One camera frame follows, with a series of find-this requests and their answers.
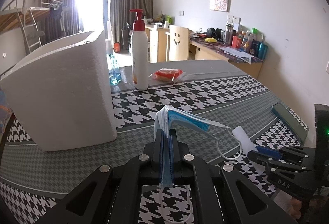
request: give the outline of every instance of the snack package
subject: snack package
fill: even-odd
[[[170,69],[170,68],[162,68],[158,70],[157,72],[150,75],[151,78],[164,81],[164,82],[173,82],[176,83],[179,81],[183,76],[185,75],[185,72],[183,72],[180,69]]]

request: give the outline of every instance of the blue liquid bottle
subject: blue liquid bottle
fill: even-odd
[[[121,81],[121,74],[118,60],[113,54],[113,48],[110,49],[110,54],[106,55],[106,59],[109,68],[110,84],[116,85]]]

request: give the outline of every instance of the cartoon girl picture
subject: cartoon girl picture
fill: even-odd
[[[210,10],[227,12],[228,0],[210,0]]]

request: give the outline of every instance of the silver screw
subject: silver screw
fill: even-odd
[[[146,161],[146,160],[148,160],[148,155],[142,154],[142,155],[138,156],[138,159],[141,161]]]
[[[194,155],[190,155],[190,154],[184,155],[184,159],[186,161],[192,161],[192,160],[194,160]]]
[[[102,173],[108,172],[110,170],[110,167],[108,165],[101,165],[99,168],[99,171]]]
[[[230,165],[230,164],[226,164],[223,166],[223,169],[226,171],[226,172],[232,172],[233,171],[233,166]]]

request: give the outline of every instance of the red bottle cap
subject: red bottle cap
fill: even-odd
[[[145,24],[144,21],[142,20],[142,13],[143,10],[142,9],[133,9],[133,10],[129,10],[130,12],[134,12],[136,13],[137,16],[137,20],[135,20],[134,22],[134,31],[145,31]]]

